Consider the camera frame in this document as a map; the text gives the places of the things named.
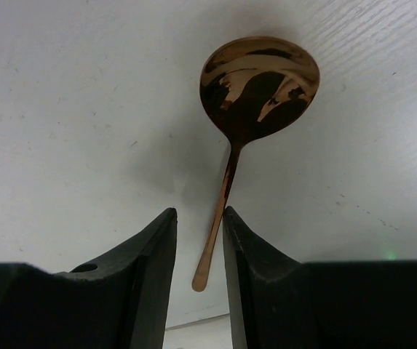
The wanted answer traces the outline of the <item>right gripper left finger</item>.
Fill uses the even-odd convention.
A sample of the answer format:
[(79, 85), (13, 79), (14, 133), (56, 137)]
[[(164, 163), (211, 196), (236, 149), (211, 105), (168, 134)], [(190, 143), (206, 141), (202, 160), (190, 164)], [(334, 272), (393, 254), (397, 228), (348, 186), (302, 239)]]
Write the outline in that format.
[(69, 272), (0, 262), (0, 348), (161, 348), (177, 212)]

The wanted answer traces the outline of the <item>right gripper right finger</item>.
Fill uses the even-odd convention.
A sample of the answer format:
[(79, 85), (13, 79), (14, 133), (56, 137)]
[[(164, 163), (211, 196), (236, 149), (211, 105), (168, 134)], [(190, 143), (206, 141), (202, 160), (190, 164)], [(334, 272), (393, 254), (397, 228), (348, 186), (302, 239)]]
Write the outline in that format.
[(298, 262), (223, 215), (235, 348), (417, 348), (417, 260)]

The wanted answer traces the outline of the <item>copper spoon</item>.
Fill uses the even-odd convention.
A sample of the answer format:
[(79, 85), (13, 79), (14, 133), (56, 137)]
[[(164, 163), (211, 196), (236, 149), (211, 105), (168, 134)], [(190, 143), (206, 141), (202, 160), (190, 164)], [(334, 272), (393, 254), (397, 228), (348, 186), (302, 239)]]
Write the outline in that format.
[(248, 36), (216, 49), (200, 74), (199, 96), (212, 123), (226, 136), (229, 159), (213, 223), (191, 282), (207, 286), (210, 266), (242, 149), (298, 120), (320, 83), (319, 66), (302, 47), (272, 36)]

